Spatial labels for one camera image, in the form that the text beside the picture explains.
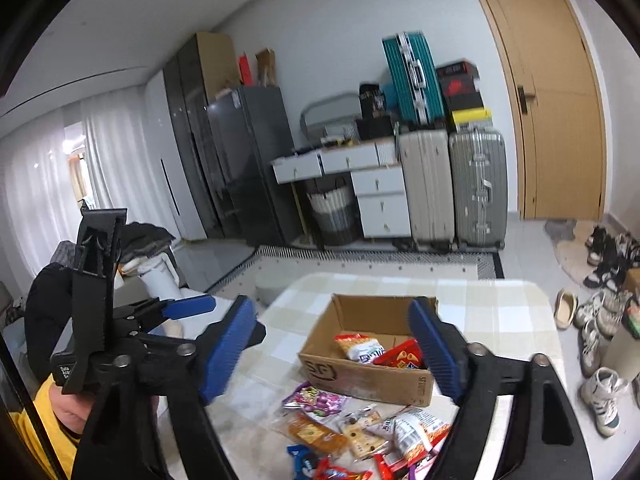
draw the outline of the desk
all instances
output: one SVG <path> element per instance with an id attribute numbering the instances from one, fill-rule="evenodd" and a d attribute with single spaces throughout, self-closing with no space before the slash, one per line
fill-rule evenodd
<path id="1" fill-rule="evenodd" d="M 455 324 L 469 341 L 484 343 L 498 355 L 517 359 L 528 360 L 535 352 L 545 353 L 551 358 L 562 383 L 566 384 L 553 311 L 546 294 L 533 283 L 309 274 L 293 283 L 260 316 L 260 321 L 267 328 L 266 338 L 258 346 L 242 352 L 226 393 L 207 408 L 240 480 L 292 478 L 292 459 L 286 452 L 286 447 L 292 445 L 292 441 L 275 432 L 272 421 L 282 399 L 305 380 L 297 354 L 333 293 L 436 296 L 442 320 Z M 204 324 L 210 322 L 206 319 L 208 317 L 221 319 L 223 313 L 216 313 L 217 310 L 218 307 L 210 314 L 194 316 L 193 319 L 202 317 Z M 185 335 L 192 337 L 191 330 L 196 328 L 185 328 Z M 346 409 L 368 404 L 370 401 L 351 399 Z M 383 416 L 401 408 L 390 404 L 379 404 L 378 407 Z M 510 409 L 511 399 L 499 397 L 476 479 L 493 478 Z M 428 410 L 442 420 L 451 422 L 457 407 L 434 388 Z M 163 427 L 167 423 L 165 414 L 159 425 L 169 473 L 176 480 L 183 480 L 186 476 L 176 459 L 175 444 L 172 447 L 165 442 Z M 351 453 L 347 452 L 338 460 L 338 464 L 352 470 L 370 469 L 374 473 L 372 480 L 378 479 L 372 460 L 353 463 Z"/>
<path id="2" fill-rule="evenodd" d="M 311 229 L 314 238 L 321 239 L 306 199 L 305 186 L 300 183 L 325 175 L 349 173 L 365 238 L 411 236 L 404 176 L 393 139 L 322 148 L 303 155 L 281 157 L 271 165 L 279 184 L 292 185 L 305 234 Z"/>

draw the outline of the yellow shirt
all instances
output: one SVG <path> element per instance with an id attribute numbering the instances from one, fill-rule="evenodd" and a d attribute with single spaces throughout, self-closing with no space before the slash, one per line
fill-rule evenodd
<path id="1" fill-rule="evenodd" d="M 40 415 L 44 428 L 47 431 L 47 435 L 49 435 L 51 445 L 60 460 L 62 469 L 66 473 L 66 477 L 71 478 L 71 470 L 73 469 L 74 459 L 76 458 L 76 443 L 74 443 L 62 428 L 60 428 L 60 423 L 51 408 L 51 402 L 49 401 L 49 387 L 52 382 L 53 377 L 49 376 L 38 390 L 33 403 L 38 415 Z M 53 474 L 53 469 L 49 465 L 49 461 L 44 454 L 42 445 L 36 436 L 36 432 L 33 429 L 26 412 L 22 410 L 22 413 L 12 413 L 11 416 L 14 420 L 18 434 L 20 434 L 20 437 L 26 444 L 27 448 L 29 448 L 29 451 L 31 451 L 32 455 L 36 457 L 40 466 L 49 473 L 51 478 L 54 479 L 55 475 Z"/>

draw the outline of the white curtain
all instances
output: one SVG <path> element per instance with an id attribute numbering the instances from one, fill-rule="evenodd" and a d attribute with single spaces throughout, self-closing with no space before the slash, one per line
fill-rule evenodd
<path id="1" fill-rule="evenodd" d="M 145 139 L 145 100 L 139 87 L 84 99 L 82 129 L 94 198 L 101 208 L 126 207 L 127 222 L 147 222 L 180 238 Z"/>
<path id="2" fill-rule="evenodd" d="M 0 140 L 0 237 L 23 294 L 58 243 L 78 238 L 81 215 L 64 140 L 61 109 Z"/>

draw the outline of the white drawer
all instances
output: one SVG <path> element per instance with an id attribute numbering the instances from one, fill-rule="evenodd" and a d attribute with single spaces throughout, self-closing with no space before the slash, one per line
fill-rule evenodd
<path id="1" fill-rule="evenodd" d="M 402 166 L 353 171 L 351 180 L 357 196 L 405 193 Z"/>
<path id="2" fill-rule="evenodd" d="M 361 196 L 358 206 L 365 238 L 411 236 L 406 195 Z"/>
<path id="3" fill-rule="evenodd" d="M 378 162 L 380 166 L 391 166 L 398 163 L 396 157 L 396 142 L 394 139 L 376 141 L 376 151 L 378 152 Z"/>
<path id="4" fill-rule="evenodd" d="M 325 173 L 360 170 L 378 165 L 378 152 L 373 143 L 351 148 L 336 148 L 320 153 Z"/>
<path id="5" fill-rule="evenodd" d="M 277 158 L 271 165 L 278 184 L 322 176 L 318 153 Z"/>

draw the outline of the hand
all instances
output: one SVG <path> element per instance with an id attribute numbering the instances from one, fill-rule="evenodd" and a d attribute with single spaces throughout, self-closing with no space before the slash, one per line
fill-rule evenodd
<path id="1" fill-rule="evenodd" d="M 49 387 L 49 400 L 58 420 L 74 433 L 82 434 L 95 397 L 87 392 L 63 395 L 62 387 L 52 383 Z"/>

